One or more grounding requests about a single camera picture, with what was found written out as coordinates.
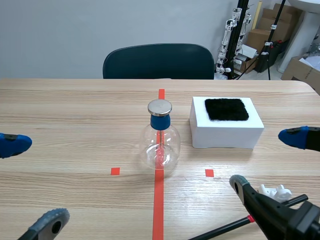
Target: black metal stand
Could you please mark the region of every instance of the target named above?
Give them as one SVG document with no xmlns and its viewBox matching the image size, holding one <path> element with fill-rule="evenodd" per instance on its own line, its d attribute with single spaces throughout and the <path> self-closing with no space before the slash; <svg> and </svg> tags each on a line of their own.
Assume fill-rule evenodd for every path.
<svg viewBox="0 0 320 240">
<path fill-rule="evenodd" d="M 238 8 L 242 9 L 241 15 L 239 22 L 237 23 L 237 26 L 233 28 L 231 35 L 230 35 L 230 40 L 227 48 L 227 53 L 226 53 L 226 61 L 223 64 L 224 68 L 230 68 L 231 72 L 227 72 L 227 77 L 228 79 L 234 79 L 234 57 L 235 57 L 235 52 L 237 49 L 237 44 L 239 41 L 240 33 L 241 33 L 241 28 L 244 23 L 245 17 L 246 17 L 246 12 L 248 8 L 248 3 L 249 0 L 239 0 L 238 2 Z"/>
<path fill-rule="evenodd" d="M 275 18 L 275 21 L 274 21 L 274 25 L 277 25 L 278 24 L 278 21 L 279 21 L 279 18 L 280 18 L 280 15 L 282 13 L 282 10 L 284 8 L 284 5 L 286 3 L 286 0 L 282 0 L 282 3 L 281 3 L 281 6 L 280 6 L 280 9 L 278 11 L 278 14 Z M 267 43 L 271 43 L 272 41 L 272 38 L 274 36 L 274 33 L 275 33 L 275 29 L 271 29 L 271 32 L 270 32 L 270 35 L 269 35 L 269 38 L 268 38 L 268 41 Z M 237 80 L 239 80 L 247 71 L 248 69 L 258 60 L 258 59 L 262 59 L 263 61 L 266 61 L 267 64 L 268 64 L 268 77 L 269 77 L 269 80 L 271 80 L 271 76 L 270 76 L 270 64 L 269 64 L 269 53 L 270 53 L 270 48 L 271 48 L 272 45 L 268 44 L 268 45 L 264 45 L 264 47 L 262 48 L 259 56 L 250 64 L 249 67 L 247 67 L 246 70 L 244 70 L 244 72 L 237 78 Z"/>
</svg>

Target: silver metal cap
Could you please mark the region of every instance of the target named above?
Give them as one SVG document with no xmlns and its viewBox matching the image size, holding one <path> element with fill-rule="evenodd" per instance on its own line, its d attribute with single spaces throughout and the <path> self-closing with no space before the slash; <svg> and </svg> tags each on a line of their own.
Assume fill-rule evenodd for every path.
<svg viewBox="0 0 320 240">
<path fill-rule="evenodd" d="M 148 111 L 156 117 L 164 117 L 172 111 L 172 105 L 164 99 L 156 99 L 148 104 Z"/>
</svg>

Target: white sink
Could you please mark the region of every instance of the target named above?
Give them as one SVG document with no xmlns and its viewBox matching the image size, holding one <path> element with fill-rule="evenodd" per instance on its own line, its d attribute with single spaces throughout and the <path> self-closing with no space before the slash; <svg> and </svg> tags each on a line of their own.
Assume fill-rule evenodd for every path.
<svg viewBox="0 0 320 240">
<path fill-rule="evenodd" d="M 303 55 L 309 50 L 320 27 L 320 0 L 289 0 L 289 3 L 304 10 L 304 17 L 297 33 L 291 37 L 290 45 L 278 67 L 281 73 L 286 70 L 292 57 Z"/>
<path fill-rule="evenodd" d="M 289 3 L 297 9 L 320 14 L 320 0 L 289 0 Z"/>
</svg>

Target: blue bottle neck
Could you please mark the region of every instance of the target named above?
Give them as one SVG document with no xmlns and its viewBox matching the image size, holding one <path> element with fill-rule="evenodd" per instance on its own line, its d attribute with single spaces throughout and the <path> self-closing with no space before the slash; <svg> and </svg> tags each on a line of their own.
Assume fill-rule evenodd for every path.
<svg viewBox="0 0 320 240">
<path fill-rule="evenodd" d="M 158 131 L 166 130 L 170 127 L 171 120 L 170 115 L 166 116 L 153 116 L 151 115 L 150 120 L 151 127 Z"/>
</svg>

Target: white foam box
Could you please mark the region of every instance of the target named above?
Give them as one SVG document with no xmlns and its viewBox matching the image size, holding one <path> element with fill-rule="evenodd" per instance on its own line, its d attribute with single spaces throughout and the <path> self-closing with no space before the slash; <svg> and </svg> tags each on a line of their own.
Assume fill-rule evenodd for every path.
<svg viewBox="0 0 320 240">
<path fill-rule="evenodd" d="M 210 120 L 205 105 L 207 99 L 241 99 L 249 119 L 247 121 Z M 265 128 L 250 98 L 201 96 L 194 96 L 192 99 L 190 127 L 194 148 L 241 149 L 253 149 Z"/>
</svg>

